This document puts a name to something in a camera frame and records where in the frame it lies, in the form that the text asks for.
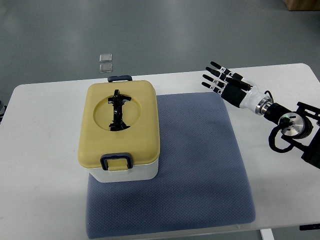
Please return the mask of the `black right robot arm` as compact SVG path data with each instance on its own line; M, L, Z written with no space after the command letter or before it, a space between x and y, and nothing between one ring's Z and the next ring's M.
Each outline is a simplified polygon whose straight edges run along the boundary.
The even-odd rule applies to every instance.
M293 148L297 148L303 152L301 158L308 164L320 167L320 132L317 131L310 141L309 145L304 145L297 139L307 138L314 128L310 119L320 124L320 109L312 105L298 102L297 110L291 111L286 107L273 102L270 91L265 91L267 100L260 103L258 113L263 115L265 119L276 124L268 137L269 147L277 153L287 153ZM276 146L276 136L281 133L281 139L289 143L286 148Z

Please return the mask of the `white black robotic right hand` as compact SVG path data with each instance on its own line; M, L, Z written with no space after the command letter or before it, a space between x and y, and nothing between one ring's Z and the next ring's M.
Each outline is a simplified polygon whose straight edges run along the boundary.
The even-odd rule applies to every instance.
M274 103L269 93L261 93L255 83L242 75L233 72L212 61L213 67L206 67L211 75L202 77L210 83L201 84L217 93L222 99L240 109L249 109L256 115L263 115L266 109Z

